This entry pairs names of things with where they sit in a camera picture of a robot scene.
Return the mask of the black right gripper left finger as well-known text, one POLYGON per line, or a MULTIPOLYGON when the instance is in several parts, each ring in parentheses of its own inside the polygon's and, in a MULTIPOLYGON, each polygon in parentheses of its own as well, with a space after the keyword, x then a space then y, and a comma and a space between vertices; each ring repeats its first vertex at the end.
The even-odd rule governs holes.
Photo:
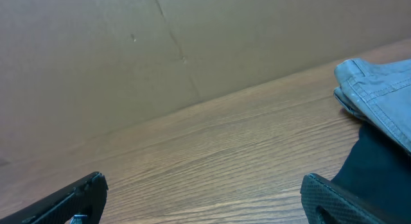
POLYGON ((93 172, 1 219, 4 224, 98 224, 109 190, 105 176, 93 172))

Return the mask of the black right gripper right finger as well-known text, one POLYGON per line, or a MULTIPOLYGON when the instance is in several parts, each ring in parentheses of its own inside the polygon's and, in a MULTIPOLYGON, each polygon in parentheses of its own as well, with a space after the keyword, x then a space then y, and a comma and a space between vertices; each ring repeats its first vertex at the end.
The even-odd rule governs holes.
POLYGON ((304 176, 300 194, 309 224, 409 224, 318 174, 304 176))

